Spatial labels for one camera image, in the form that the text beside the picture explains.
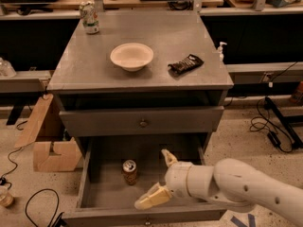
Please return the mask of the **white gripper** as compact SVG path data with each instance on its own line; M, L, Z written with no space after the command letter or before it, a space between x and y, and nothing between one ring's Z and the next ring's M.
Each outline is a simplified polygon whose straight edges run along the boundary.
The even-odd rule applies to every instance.
M187 190L187 174L193 163L178 162L178 159L167 149L161 150L168 167L165 175L166 185L156 183L135 203L138 210L150 209L154 206L168 202L172 196L175 198L189 198Z

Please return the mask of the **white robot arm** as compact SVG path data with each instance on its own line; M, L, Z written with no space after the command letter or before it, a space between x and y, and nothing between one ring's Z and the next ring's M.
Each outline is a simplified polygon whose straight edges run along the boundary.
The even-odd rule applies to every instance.
M236 159L199 166L177 160L166 149L162 154L168 167L165 183L156 183L142 195L134 203L136 209L149 209L171 198L193 198L240 213L260 205L303 226L303 189L273 179Z

